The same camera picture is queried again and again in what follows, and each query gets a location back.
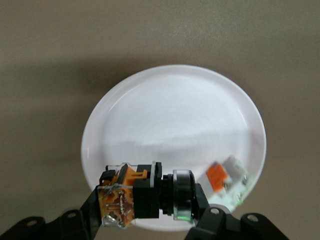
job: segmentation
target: plate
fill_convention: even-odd
[[[262,118],[234,82],[190,65],[158,66],[118,83],[91,113],[81,145],[82,167],[92,190],[106,165],[162,162],[162,174],[188,169],[197,181],[213,162],[222,163],[229,156],[252,177],[244,199],[258,181],[266,157]],[[157,231],[191,227],[162,214],[160,219],[137,219],[136,225]]]

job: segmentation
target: small orange component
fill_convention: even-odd
[[[215,166],[211,166],[206,171],[206,175],[213,191],[218,192],[224,188],[224,180],[228,178],[228,175],[221,164],[218,163]]]

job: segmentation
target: electrical component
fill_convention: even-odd
[[[147,170],[136,172],[137,166],[123,163],[107,166],[97,188],[102,224],[126,228],[135,219],[133,185],[146,179]]]
[[[198,182],[211,203],[226,206],[230,211],[243,203],[252,177],[242,163],[230,156],[223,163],[214,163]]]

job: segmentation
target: white plate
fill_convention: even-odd
[[[197,180],[213,162],[230,155],[253,176],[249,193],[266,157],[261,116],[234,82],[189,65],[154,67],[121,81],[94,108],[81,146],[82,167],[92,190],[106,165],[157,161],[162,162],[163,174],[188,169]],[[158,231],[191,226],[160,216],[138,219],[136,225]]]

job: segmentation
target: gray table surface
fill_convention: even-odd
[[[258,212],[291,240],[320,239],[320,1],[0,5],[0,233],[84,202],[82,133],[110,88],[150,67],[188,64],[237,83],[265,124],[264,170],[234,215]],[[185,234],[104,228],[96,239]]]

